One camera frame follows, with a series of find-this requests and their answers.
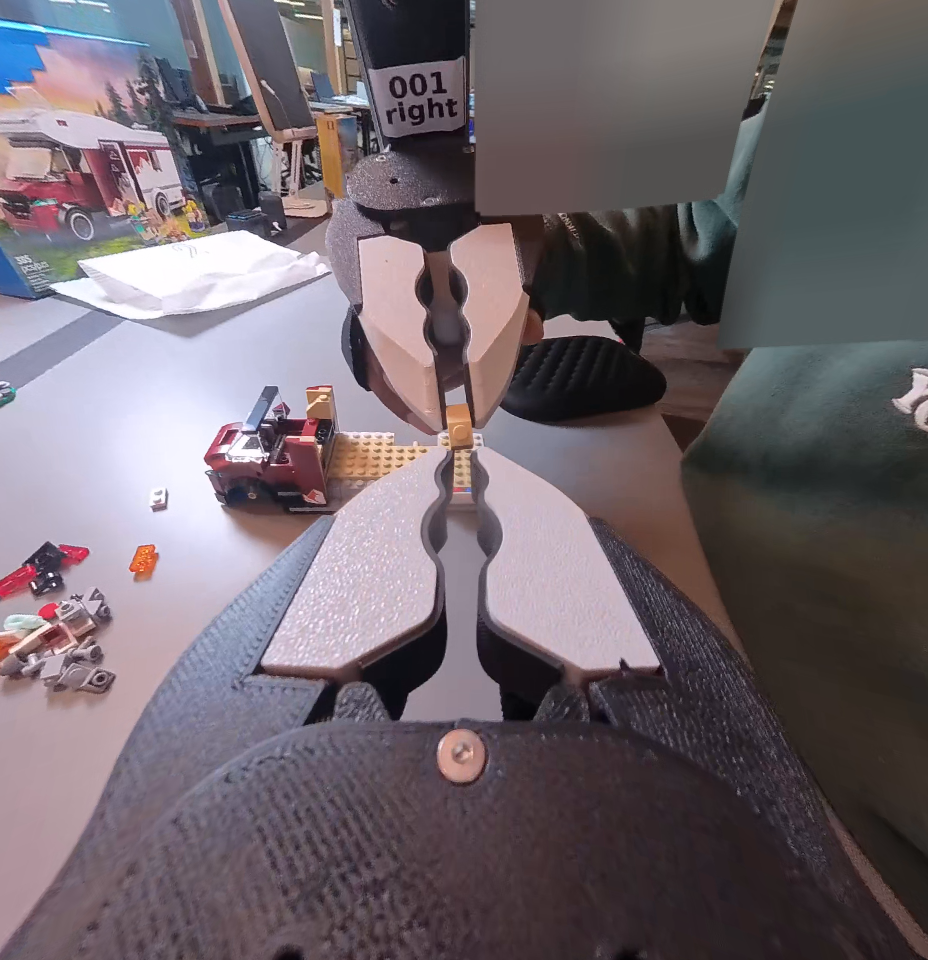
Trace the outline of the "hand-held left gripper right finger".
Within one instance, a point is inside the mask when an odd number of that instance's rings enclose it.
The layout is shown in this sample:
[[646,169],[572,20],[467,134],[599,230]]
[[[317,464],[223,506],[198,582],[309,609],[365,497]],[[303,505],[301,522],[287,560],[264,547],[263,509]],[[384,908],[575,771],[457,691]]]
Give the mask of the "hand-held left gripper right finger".
[[660,660],[590,518],[546,480],[482,447],[471,456],[478,657],[493,679],[654,674]]

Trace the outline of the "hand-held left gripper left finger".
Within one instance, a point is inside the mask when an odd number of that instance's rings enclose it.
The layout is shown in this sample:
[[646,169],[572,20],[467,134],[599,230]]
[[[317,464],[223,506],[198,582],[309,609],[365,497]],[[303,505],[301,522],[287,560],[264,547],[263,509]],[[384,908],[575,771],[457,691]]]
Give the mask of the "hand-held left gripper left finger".
[[444,609],[448,450],[374,481],[334,515],[261,668],[357,676],[434,627]]

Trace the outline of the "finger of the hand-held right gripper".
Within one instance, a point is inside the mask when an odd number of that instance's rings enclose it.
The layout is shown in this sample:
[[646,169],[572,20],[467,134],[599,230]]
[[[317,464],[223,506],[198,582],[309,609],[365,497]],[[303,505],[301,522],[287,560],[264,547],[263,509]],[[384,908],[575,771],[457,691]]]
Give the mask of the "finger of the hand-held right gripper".
[[456,239],[450,264],[463,283],[463,368],[473,426],[486,426],[513,378],[530,307],[510,223],[483,223]]
[[381,235],[358,242],[362,302],[358,318],[393,390],[422,420],[444,428],[428,313],[417,293],[425,271],[421,246]]

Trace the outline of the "tan and dark red brick model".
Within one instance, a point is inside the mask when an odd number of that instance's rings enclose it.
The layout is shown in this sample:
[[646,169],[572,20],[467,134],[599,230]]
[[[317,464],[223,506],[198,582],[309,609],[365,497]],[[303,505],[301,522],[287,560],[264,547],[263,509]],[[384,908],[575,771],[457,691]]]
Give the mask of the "tan and dark red brick model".
[[[390,432],[342,431],[331,385],[305,391],[305,413],[294,416],[276,386],[266,386],[244,420],[227,423],[206,450],[206,477],[230,509],[271,503],[289,515],[332,514],[353,497],[434,450],[398,444]],[[302,495],[322,489],[327,506],[302,510]]]

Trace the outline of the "grey desk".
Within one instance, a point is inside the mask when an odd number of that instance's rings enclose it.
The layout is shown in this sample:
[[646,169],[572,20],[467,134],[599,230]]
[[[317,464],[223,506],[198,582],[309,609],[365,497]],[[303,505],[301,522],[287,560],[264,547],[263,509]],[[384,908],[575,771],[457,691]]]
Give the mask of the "grey desk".
[[[60,870],[154,690],[194,638],[267,569],[312,516],[223,509],[205,451],[266,385],[297,414],[308,386],[333,387],[339,425],[426,442],[351,378],[340,350],[346,297],[332,277],[245,311],[136,322],[59,298],[0,296],[0,578],[47,541],[86,546],[68,593],[100,588],[113,624],[105,695],[48,697],[0,678],[0,950]],[[737,641],[691,521],[681,453],[735,372],[717,328],[651,325],[643,355],[666,377],[655,407],[571,426],[498,411],[485,444],[614,526]],[[153,512],[151,489],[168,489]],[[404,718],[501,716],[473,632],[482,551],[473,510],[448,517],[446,656]],[[153,575],[129,572],[153,544]]]

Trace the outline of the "person's right hand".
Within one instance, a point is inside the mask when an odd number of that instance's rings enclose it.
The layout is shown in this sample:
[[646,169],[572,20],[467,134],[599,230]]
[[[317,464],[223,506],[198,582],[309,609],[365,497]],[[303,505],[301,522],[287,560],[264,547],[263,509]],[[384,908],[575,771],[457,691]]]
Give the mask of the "person's right hand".
[[342,346],[347,346],[350,349],[350,369],[358,385],[374,394],[387,409],[404,423],[431,436],[440,433],[443,430],[441,426],[435,428],[429,425],[393,390],[383,367],[366,341],[357,314],[350,312],[349,320],[349,332],[342,334]]

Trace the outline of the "yellow cardboard box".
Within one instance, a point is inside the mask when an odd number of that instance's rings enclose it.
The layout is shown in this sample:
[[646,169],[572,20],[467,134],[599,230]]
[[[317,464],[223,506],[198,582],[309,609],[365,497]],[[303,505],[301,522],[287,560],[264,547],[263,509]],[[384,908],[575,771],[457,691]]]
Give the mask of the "yellow cardboard box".
[[352,113],[323,112],[315,116],[322,182],[330,197],[348,196],[347,176],[360,159],[360,122]]

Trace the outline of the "black padded cushion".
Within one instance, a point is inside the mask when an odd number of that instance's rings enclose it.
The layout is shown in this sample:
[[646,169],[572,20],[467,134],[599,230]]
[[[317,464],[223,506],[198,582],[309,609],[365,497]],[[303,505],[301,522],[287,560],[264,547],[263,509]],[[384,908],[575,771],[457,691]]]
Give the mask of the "black padded cushion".
[[662,372],[624,343],[575,335],[524,345],[500,406],[526,421],[561,424],[642,409],[666,391]]

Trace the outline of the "wooden framed board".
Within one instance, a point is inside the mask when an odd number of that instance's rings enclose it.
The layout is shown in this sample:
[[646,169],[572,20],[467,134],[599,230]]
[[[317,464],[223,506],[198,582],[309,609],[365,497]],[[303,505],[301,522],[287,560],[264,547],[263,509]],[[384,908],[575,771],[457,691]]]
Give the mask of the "wooden framed board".
[[326,201],[301,195],[305,153],[317,146],[318,128],[277,6],[271,1],[219,1],[231,43],[257,114],[271,139],[273,192],[295,219],[326,215]]

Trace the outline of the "white paper bag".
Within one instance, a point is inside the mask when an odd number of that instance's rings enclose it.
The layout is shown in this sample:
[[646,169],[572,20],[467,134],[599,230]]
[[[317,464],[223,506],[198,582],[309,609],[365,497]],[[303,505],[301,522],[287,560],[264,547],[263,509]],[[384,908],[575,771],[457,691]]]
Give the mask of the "white paper bag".
[[80,278],[51,284],[62,297],[131,321],[253,304],[330,273],[302,254],[235,231],[80,260]]

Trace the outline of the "pile of small grey bricks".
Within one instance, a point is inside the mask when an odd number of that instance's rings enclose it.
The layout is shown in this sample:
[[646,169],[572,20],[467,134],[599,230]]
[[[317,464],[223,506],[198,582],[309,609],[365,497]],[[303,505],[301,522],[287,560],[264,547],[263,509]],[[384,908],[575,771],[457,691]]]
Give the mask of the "pile of small grey bricks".
[[23,638],[0,629],[0,639],[14,642],[0,662],[0,677],[39,681],[48,693],[108,692],[116,675],[103,664],[99,638],[113,619],[106,594],[98,587],[70,594],[35,615],[48,625]]

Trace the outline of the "red and black brick piece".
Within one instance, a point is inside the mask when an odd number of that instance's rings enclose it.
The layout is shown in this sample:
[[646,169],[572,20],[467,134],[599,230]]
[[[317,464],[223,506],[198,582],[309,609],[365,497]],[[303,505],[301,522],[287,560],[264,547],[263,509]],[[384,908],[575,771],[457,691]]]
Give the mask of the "red and black brick piece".
[[46,541],[23,564],[0,578],[0,601],[23,591],[34,597],[62,591],[64,571],[83,563],[90,554],[86,546]]

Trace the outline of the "colourful toy set box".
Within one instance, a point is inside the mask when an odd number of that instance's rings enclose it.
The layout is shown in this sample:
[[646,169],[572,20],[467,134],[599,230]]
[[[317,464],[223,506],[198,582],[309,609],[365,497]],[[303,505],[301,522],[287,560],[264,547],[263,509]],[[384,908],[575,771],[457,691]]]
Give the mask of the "colourful toy set box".
[[0,17],[0,295],[206,231],[169,94],[127,29]]

